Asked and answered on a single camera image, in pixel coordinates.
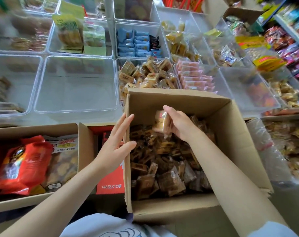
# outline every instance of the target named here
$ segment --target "floor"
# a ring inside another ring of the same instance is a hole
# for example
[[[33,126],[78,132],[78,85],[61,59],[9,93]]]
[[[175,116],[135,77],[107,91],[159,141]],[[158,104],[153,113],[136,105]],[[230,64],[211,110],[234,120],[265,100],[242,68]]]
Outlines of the floor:
[[[275,189],[271,197],[271,202],[275,205],[284,217],[291,229],[299,236],[299,186],[280,190]],[[109,202],[111,206],[118,208],[122,206],[124,199],[122,196],[100,197],[96,203]],[[100,213],[107,213],[106,205],[96,204],[96,209]],[[0,233],[15,221],[8,221],[0,224]],[[238,237],[235,229],[224,212],[217,215],[216,219],[210,216],[202,216],[199,219],[186,219],[180,223],[168,225],[167,228],[178,237]]]

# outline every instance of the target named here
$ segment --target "white shirt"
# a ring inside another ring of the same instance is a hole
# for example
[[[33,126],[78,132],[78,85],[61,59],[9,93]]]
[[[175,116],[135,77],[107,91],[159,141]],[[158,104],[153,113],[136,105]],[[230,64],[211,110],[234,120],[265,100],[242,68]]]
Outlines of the white shirt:
[[[288,227],[267,222],[249,237],[298,237]],[[137,225],[106,214],[85,216],[67,226],[60,237],[176,237],[163,226]]]

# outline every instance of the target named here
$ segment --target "finger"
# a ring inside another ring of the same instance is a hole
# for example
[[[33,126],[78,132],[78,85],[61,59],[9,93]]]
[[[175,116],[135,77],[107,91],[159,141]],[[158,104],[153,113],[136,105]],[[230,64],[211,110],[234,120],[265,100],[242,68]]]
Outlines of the finger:
[[[130,124],[134,118],[134,114],[130,115],[128,118],[126,118],[122,125],[119,126],[117,132],[114,135],[114,144],[117,146],[119,142],[122,140],[126,130],[130,127]]]
[[[110,136],[114,136],[115,133],[118,131],[118,128],[120,127],[120,125],[122,125],[123,121],[125,120],[125,117],[126,117],[126,113],[123,113],[121,115],[121,117],[119,118],[119,120],[117,121],[117,123],[114,125],[112,131],[111,131],[111,134]]]
[[[136,141],[129,141],[115,151],[117,152],[118,156],[124,159],[135,147]]]
[[[170,115],[171,119],[173,120],[177,119],[180,115],[173,107],[164,105],[163,109]]]

